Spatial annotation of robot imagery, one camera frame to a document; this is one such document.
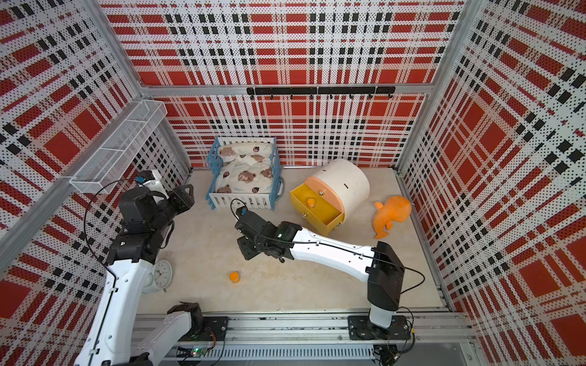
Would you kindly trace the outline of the orange paint can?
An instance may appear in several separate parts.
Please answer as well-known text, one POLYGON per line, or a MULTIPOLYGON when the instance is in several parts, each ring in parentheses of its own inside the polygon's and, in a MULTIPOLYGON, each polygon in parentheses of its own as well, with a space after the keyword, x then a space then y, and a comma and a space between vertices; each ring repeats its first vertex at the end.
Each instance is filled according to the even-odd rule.
POLYGON ((237 271, 232 271, 229 275, 229 279, 232 283, 238 283, 241 280, 240 274, 237 271))

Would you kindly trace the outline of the round cabinet with coloured drawers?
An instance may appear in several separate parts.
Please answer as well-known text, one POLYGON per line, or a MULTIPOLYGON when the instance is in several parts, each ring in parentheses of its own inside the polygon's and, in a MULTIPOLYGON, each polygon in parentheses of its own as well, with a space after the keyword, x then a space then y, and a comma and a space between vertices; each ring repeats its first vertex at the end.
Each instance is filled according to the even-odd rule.
POLYGON ((336 159, 290 191, 294 209, 322 236, 344 224, 354 214, 370 193, 369 180, 353 163, 336 159), (307 199, 314 198, 314 208, 307 206, 307 199))

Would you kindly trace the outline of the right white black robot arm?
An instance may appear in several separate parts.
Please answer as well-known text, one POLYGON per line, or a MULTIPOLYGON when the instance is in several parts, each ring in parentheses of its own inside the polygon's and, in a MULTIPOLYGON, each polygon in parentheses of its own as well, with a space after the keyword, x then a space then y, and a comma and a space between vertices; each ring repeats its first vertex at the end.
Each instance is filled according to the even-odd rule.
POLYGON ((288 260, 314 262, 344 272, 366 283, 370 304, 368 326, 377 332, 392 329, 407 268, 385 242, 358 246, 318 235, 298 224, 274 225, 242 206, 233 212, 237 240, 246 260, 264 254, 283 263, 288 260))

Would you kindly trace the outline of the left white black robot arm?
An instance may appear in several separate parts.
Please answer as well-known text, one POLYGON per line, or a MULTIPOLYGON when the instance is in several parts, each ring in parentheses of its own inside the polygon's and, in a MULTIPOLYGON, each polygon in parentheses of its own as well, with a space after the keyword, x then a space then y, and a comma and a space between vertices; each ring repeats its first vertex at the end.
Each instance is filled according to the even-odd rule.
POLYGON ((203 331, 199 304, 181 303, 136 349, 131 346, 141 295, 154 283, 157 256, 167 245, 164 234, 194 203, 191 184, 166 193, 145 186, 123 193, 123 230, 108 252, 102 299, 76 365, 158 365, 183 336, 203 331))

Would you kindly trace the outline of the blue white toy crib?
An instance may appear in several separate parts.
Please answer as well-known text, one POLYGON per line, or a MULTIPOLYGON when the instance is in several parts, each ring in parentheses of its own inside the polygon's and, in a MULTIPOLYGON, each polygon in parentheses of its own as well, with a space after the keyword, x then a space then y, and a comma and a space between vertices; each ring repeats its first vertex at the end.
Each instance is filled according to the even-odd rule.
POLYGON ((213 180, 208 190, 207 200, 213 209, 228 207, 233 199, 239 199, 244 204, 257 209, 273 210, 276 201, 282 197, 285 189, 285 182, 282 178, 282 166, 280 162, 279 150, 276 146, 275 137, 218 137, 215 139, 211 151, 208 154, 207 164, 212 169, 213 180), (219 149, 227 144, 232 143, 252 143, 263 142, 271 143, 274 146, 274 152, 271 156, 273 168, 273 188, 268 194, 220 194, 215 193, 215 182, 222 167, 221 158, 218 155, 219 149))

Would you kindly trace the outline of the bear print bedding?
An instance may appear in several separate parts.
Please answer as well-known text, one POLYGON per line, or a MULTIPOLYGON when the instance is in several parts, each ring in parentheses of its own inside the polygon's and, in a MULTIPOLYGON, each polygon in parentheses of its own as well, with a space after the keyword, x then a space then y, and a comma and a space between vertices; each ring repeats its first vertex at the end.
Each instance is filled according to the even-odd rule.
POLYGON ((271 143, 232 143, 222 146, 218 155, 222 167, 216 178, 215 193, 268 194, 273 188, 271 143))

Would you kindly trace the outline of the white alarm clock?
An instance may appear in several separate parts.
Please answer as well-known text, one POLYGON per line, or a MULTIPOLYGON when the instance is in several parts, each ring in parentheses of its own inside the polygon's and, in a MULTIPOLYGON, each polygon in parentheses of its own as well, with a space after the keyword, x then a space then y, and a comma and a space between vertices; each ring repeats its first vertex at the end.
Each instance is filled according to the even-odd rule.
POLYGON ((167 260, 158 261, 148 274, 143 286, 143 294, 153 294, 166 291, 172 282, 172 265, 167 260))

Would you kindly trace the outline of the orange plush toy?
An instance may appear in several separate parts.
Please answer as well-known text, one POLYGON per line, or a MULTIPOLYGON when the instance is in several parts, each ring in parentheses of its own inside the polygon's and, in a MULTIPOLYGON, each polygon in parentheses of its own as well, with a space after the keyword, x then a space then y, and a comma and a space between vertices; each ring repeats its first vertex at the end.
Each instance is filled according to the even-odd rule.
POLYGON ((401 196, 390 197, 386 203, 380 201, 375 202, 377 212, 372 221, 373 230, 375 230, 375 238, 383 239, 387 235, 393 223, 403 223, 409 218, 412 212, 412 204, 407 198, 401 196))

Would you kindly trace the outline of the black hook rail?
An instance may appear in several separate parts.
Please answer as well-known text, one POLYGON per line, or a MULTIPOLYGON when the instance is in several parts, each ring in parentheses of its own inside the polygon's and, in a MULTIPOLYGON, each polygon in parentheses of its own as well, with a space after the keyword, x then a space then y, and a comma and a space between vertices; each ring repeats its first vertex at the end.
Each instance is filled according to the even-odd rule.
POLYGON ((247 88, 249 96, 266 95, 393 95, 395 86, 305 86, 305 87, 252 87, 247 88))

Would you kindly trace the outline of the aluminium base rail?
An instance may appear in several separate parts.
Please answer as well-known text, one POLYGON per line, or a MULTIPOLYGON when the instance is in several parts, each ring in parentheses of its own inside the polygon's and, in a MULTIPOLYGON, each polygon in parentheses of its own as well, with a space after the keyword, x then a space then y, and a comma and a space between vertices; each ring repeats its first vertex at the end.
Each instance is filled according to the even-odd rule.
POLYGON ((484 364, 466 316, 406 310, 387 330, 365 313, 209 314, 203 331, 177 340, 162 363, 373 361, 389 352, 399 365, 484 364))

